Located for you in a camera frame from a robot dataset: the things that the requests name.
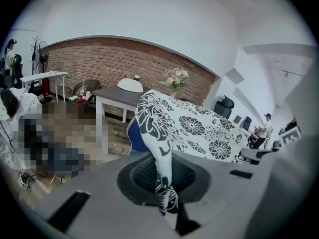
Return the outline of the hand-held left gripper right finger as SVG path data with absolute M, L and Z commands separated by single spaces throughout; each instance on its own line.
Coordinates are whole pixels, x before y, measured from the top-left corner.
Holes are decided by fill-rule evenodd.
M 201 227 L 201 225 L 198 222 L 191 220 L 188 217 L 188 214 L 187 214 L 187 211 L 184 207 L 184 204 L 179 203 L 175 231 L 180 236 L 184 236 L 190 232 L 195 231 L 196 229 L 198 229 L 200 227 Z

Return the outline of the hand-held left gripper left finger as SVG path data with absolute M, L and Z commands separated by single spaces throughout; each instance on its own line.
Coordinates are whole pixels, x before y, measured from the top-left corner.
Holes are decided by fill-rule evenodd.
M 83 191 L 74 192 L 47 220 L 47 222 L 59 230 L 65 233 L 76 217 L 82 211 L 86 202 L 91 197 L 90 193 Z

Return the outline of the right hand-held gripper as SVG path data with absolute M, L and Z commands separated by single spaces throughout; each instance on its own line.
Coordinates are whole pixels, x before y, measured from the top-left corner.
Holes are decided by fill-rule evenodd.
M 273 148 L 281 148 L 301 138 L 301 132 L 298 127 L 293 127 L 288 131 L 281 131 L 277 139 L 273 143 Z

